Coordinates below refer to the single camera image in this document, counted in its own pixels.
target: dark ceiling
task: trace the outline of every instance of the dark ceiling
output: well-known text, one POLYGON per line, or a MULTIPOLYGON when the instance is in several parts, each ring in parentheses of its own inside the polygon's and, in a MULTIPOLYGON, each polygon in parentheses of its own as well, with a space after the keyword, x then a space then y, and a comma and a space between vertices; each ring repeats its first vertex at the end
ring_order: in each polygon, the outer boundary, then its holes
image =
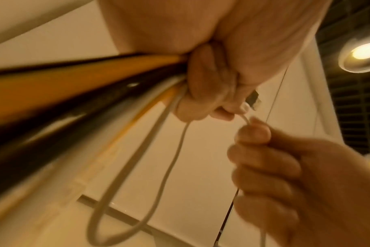
POLYGON ((338 55, 353 36, 370 30, 370 0, 334 0, 316 39, 344 141, 370 153, 370 72, 353 74, 338 66, 338 55))

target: cable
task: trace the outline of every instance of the cable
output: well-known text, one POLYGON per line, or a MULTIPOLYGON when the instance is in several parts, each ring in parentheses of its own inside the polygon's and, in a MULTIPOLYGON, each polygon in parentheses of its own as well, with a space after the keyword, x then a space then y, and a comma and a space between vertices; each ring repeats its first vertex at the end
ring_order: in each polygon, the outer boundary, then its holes
MULTIPOLYGON (((177 151, 173 157, 172 162, 169 165, 169 168, 167 169, 161 185, 159 187, 157 196, 155 197, 154 203, 151 206, 148 213, 145 215, 145 217, 139 221, 135 226, 131 227, 130 229, 115 234, 108 237, 103 237, 98 234, 98 227, 100 225, 100 221, 102 217, 105 214, 105 211, 109 207, 110 202, 112 201, 113 197, 116 195, 117 191, 121 188, 127 177, 130 175, 132 170, 136 167, 139 160, 143 157, 149 146, 151 145, 152 141, 155 139, 156 135, 158 134, 159 130, 161 129, 163 123, 165 122, 166 118, 170 114, 172 110, 174 110, 175 107, 177 107, 178 102, 182 99, 182 97, 187 92, 187 85, 185 84, 179 91, 179 93, 174 97, 174 99, 170 102, 170 104, 165 108, 165 110, 162 112, 162 114, 158 117, 158 120, 155 122, 153 127, 151 128, 150 132, 147 134, 144 141, 140 144, 139 148, 134 152, 134 154, 131 156, 131 158, 128 160, 128 162, 125 164, 123 169, 119 172, 119 174, 116 176, 116 178, 112 181, 108 189, 105 191, 104 195, 101 197, 99 202, 96 204, 93 214, 91 215, 91 218, 89 220, 89 224, 87 226, 87 240, 89 243, 93 246, 111 246, 116 245, 119 243, 124 242, 125 240, 129 239, 133 235, 137 234, 139 231, 141 231, 146 225, 147 222, 151 219, 153 214, 155 213, 155 210, 158 207, 158 204, 161 200, 163 191, 165 189, 165 185, 167 182, 167 179, 177 162, 177 159, 180 155, 182 145, 185 139, 186 132, 188 130, 188 127, 190 125, 190 122, 188 122, 181 134, 180 141, 178 143, 177 151)), ((247 124, 250 124, 250 121, 243 115, 240 115, 240 117, 245 120, 247 124)), ((261 242, 260 247, 265 247, 265 232, 261 231, 261 242)))

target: gray cable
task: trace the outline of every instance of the gray cable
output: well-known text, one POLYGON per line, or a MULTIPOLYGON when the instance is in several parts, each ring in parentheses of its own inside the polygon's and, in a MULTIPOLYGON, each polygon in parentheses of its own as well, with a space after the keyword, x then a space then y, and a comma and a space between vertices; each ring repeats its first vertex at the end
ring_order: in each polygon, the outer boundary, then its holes
MULTIPOLYGON (((161 129, 166 118, 168 117, 170 112, 178 105, 178 102, 181 100, 181 98, 185 95, 186 92, 187 92, 187 85, 185 84, 180 89, 180 92, 174 97, 171 103, 165 108, 165 110, 159 116, 158 120, 155 122, 154 126, 151 128, 150 132, 147 134, 144 141, 140 144, 139 148, 134 152, 134 154, 125 164, 123 169, 119 172, 119 174, 110 184, 108 189, 105 191, 104 195, 101 197, 99 202, 96 204, 93 214, 91 215, 91 218, 89 220, 89 224, 87 226, 87 240, 89 241, 91 245, 111 246, 111 245, 122 243, 125 240, 132 237, 133 235, 137 234, 139 231, 141 231, 147 225, 147 222, 151 219, 151 217, 155 213, 155 210, 157 209, 158 204, 161 200, 163 190, 165 189, 167 179, 180 155, 182 145, 184 142, 184 138, 185 138, 185 134, 186 134, 186 131, 188 130, 190 122, 188 122, 185 125, 184 130, 182 131, 181 138, 178 143, 177 151, 173 157, 172 162, 169 165, 169 168, 167 169, 162 179, 162 182, 159 187, 157 196, 154 200, 154 203, 151 206, 148 213, 145 215, 145 217, 141 221, 139 221, 135 226, 131 227, 130 229, 122 233, 115 234, 115 235, 108 236, 108 237, 103 237, 98 234, 98 226, 100 225, 100 221, 103 215, 105 214, 105 211, 109 207, 109 204, 112 201, 113 197, 116 195, 117 191, 121 188, 121 186, 123 185, 127 177, 130 175, 132 170, 136 167, 139 160, 143 157, 144 153, 147 151, 148 147, 150 146, 152 141, 155 139, 157 133, 161 129)), ((247 124, 250 124, 250 121, 245 116, 243 115, 240 115, 240 116, 246 121, 247 124)), ((261 231, 260 247, 265 247, 265 232, 263 231, 261 231)))

